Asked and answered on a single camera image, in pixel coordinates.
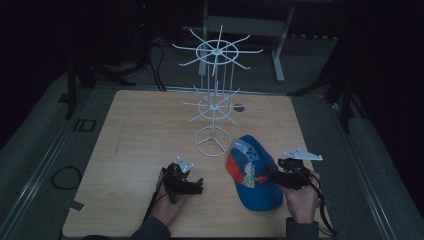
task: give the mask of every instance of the white display rack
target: white display rack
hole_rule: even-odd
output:
[[[201,44],[197,48],[189,47],[180,47],[173,45],[174,47],[182,50],[195,51],[196,59],[189,61],[187,63],[182,63],[180,66],[188,66],[196,62],[203,62],[207,65],[207,74],[206,74],[206,87],[204,86],[204,77],[201,75],[201,86],[200,89],[194,89],[200,95],[200,101],[197,103],[181,103],[186,105],[197,106],[199,114],[194,118],[188,120],[188,122],[194,121],[199,117],[204,117],[212,121],[212,125],[200,129],[195,138],[194,144],[196,148],[206,156],[220,156],[228,151],[231,146],[231,136],[223,128],[216,125],[217,120],[227,119],[232,123],[237,124],[233,119],[230,118],[231,110],[234,107],[243,108],[244,105],[234,106],[232,104],[232,97],[237,94],[240,89],[233,91],[233,79],[234,79],[234,67],[237,65],[243,69],[250,69],[250,67],[243,66],[242,64],[236,62],[237,57],[242,53],[260,53],[262,50],[258,51],[240,51],[236,44],[242,41],[247,40],[250,35],[240,40],[229,42],[222,39],[222,29],[219,32],[219,38],[214,40],[203,40],[197,36],[192,30],[191,34],[201,41]],[[230,82],[227,85],[227,75],[230,75]],[[216,151],[207,152],[202,147],[208,143],[213,142],[217,146]]]

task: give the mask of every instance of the black sleeve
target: black sleeve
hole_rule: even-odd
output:
[[[319,239],[319,226],[317,222],[311,224],[296,223],[293,218],[286,219],[286,240],[317,240]]]
[[[168,240],[171,233],[158,219],[149,217],[141,227],[131,235],[131,240]]]

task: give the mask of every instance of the background table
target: background table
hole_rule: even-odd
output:
[[[158,174],[181,156],[195,164],[188,180],[204,178],[201,195],[190,196],[171,226],[174,237],[278,237],[285,236],[287,206],[270,212],[253,212],[240,202],[234,181],[225,169],[227,154],[202,155],[194,146],[198,130],[211,124],[194,106],[193,92],[119,91],[103,125],[75,200],[83,212],[70,211],[63,227],[68,237],[101,234],[130,236],[141,224]],[[247,104],[245,111],[217,125],[234,142],[250,134],[274,158],[297,147],[306,149],[291,101],[284,96],[245,95],[233,104]],[[319,213],[316,220],[323,226]]]

